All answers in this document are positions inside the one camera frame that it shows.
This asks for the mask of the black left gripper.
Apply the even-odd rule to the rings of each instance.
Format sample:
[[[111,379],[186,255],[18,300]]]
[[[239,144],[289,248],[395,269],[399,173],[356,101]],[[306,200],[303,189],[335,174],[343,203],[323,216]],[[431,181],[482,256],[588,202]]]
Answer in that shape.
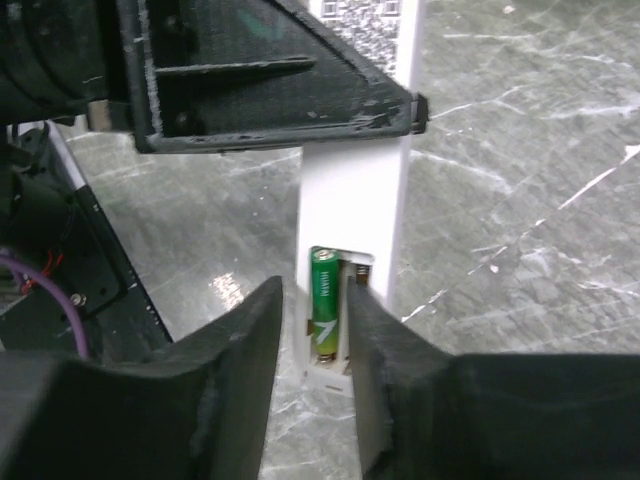
[[[1,3],[1,124],[134,127],[117,1]]]

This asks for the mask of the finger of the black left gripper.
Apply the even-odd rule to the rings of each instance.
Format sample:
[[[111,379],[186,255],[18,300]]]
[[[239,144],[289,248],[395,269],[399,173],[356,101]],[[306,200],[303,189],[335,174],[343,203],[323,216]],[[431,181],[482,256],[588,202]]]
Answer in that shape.
[[[142,153],[217,153],[398,138],[427,99],[295,1],[121,1]]]

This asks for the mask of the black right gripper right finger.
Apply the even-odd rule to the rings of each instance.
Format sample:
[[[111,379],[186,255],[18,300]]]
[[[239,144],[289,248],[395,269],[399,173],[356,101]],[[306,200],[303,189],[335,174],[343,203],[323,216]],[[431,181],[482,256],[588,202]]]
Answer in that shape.
[[[453,355],[363,285],[347,306],[364,478],[638,477],[637,356]]]

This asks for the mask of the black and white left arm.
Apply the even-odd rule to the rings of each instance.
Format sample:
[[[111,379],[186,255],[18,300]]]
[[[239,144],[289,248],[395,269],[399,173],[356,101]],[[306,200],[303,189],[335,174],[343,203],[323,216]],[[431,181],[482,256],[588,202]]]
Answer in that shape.
[[[421,134],[429,106],[295,1],[3,2],[1,245],[28,268],[2,342],[120,360],[169,334],[64,163],[78,116],[143,154],[207,154]]]

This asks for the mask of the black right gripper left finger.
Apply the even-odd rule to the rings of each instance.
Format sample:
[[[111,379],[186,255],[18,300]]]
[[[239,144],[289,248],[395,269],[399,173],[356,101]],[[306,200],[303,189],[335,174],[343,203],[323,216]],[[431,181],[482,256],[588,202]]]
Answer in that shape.
[[[1,357],[5,479],[254,479],[283,318],[273,276],[143,362]]]

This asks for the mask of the green AAA battery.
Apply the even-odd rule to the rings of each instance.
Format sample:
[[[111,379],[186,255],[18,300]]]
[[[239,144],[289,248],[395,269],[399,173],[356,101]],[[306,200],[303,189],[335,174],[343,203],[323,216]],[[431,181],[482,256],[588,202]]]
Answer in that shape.
[[[336,358],[339,342],[340,259],[335,250],[311,250],[313,341],[318,360]]]

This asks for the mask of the long white remote control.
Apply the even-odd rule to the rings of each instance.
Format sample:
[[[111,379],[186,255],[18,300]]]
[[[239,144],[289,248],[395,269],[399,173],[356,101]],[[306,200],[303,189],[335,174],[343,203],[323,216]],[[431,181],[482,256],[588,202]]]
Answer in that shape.
[[[417,90],[424,2],[311,1],[308,9],[402,87]],[[352,394],[347,308],[340,308],[333,359],[320,358],[312,340],[310,251],[337,251],[340,283],[358,274],[384,307],[391,306],[410,144],[405,136],[311,144],[302,151],[293,355],[312,388]]]

